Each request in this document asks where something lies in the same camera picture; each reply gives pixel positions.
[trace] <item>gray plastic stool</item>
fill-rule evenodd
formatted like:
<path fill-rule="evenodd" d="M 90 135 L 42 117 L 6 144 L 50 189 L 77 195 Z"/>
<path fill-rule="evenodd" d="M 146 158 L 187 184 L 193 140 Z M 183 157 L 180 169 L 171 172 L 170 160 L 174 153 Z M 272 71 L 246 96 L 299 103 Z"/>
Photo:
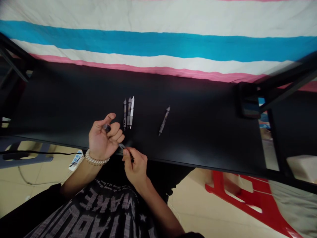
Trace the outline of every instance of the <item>gray plastic stool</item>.
<path fill-rule="evenodd" d="M 22 141 L 25 140 L 19 137 L 0 137 L 0 151 L 5 151 L 5 149 L 10 145 L 11 148 L 9 150 L 17 150 Z M 49 148 L 50 144 L 43 143 L 40 152 L 48 152 Z M 0 155 L 0 169 L 21 165 L 50 162 L 53 160 L 53 157 L 46 157 L 45 154 L 38 154 L 38 156 L 31 159 L 21 159 L 27 156 L 29 156 L 28 153 Z"/>

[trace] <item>mattress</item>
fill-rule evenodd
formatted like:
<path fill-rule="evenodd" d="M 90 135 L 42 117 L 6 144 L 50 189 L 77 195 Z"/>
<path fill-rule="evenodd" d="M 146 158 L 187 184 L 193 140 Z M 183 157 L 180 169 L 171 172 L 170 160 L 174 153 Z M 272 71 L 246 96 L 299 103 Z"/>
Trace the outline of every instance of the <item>mattress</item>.
<path fill-rule="evenodd" d="M 316 23 L 314 0 L 0 3 L 0 32 L 37 59 L 236 83 L 299 64 Z"/>

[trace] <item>beaded bracelet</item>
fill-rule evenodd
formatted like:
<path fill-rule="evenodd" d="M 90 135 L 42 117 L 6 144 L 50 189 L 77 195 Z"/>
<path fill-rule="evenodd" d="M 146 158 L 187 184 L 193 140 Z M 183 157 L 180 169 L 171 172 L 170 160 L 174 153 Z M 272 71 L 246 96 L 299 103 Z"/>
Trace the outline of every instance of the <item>beaded bracelet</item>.
<path fill-rule="evenodd" d="M 106 160 L 96 160 L 90 157 L 90 149 L 87 150 L 86 154 L 85 154 L 85 158 L 88 161 L 88 163 L 90 163 L 91 165 L 95 165 L 95 166 L 101 166 L 104 165 L 105 163 L 107 163 L 109 161 L 110 158 L 106 159 Z"/>

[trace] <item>white stripe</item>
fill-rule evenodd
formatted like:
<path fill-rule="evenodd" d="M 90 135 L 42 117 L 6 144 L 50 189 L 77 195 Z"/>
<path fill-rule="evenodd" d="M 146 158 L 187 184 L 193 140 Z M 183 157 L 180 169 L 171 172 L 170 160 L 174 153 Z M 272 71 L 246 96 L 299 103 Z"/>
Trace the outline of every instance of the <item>white stripe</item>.
<path fill-rule="evenodd" d="M 253 75 L 271 74 L 293 61 L 215 61 L 204 58 L 178 58 L 172 56 L 142 57 L 120 54 L 105 54 L 74 49 L 60 49 L 52 45 L 33 44 L 25 41 L 12 40 L 28 53 L 37 55 L 51 55 L 67 57 L 71 60 L 104 64 L 126 64 L 135 67 L 170 67 L 174 69 L 199 70 L 203 72 L 247 73 Z"/>
<path fill-rule="evenodd" d="M 248 37 L 317 36 L 317 1 L 2 1 L 0 19 L 73 29 Z"/>

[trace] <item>red chair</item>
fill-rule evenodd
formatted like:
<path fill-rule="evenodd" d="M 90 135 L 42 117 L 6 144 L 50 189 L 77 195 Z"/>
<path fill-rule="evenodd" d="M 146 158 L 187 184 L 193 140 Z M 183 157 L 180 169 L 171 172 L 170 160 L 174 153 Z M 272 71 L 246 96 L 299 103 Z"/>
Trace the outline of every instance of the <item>red chair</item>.
<path fill-rule="evenodd" d="M 271 189 L 268 184 L 268 180 L 257 178 L 259 180 L 253 179 L 252 177 L 240 175 L 241 178 L 244 178 L 252 182 L 254 190 L 253 193 L 248 192 L 244 189 L 240 189 L 238 194 L 235 194 L 236 197 L 243 200 L 243 202 L 238 201 L 237 199 L 231 197 L 225 192 L 225 180 L 224 174 L 220 171 L 212 171 L 214 187 L 211 187 L 208 184 L 205 184 L 205 188 L 208 192 L 213 193 L 220 197 L 221 199 L 231 203 L 247 214 L 253 216 L 274 230 L 290 237 L 290 238 L 302 238 L 282 217 L 280 214 L 277 204 L 271 194 Z M 254 210 L 250 206 L 256 206 L 262 209 L 262 213 Z"/>

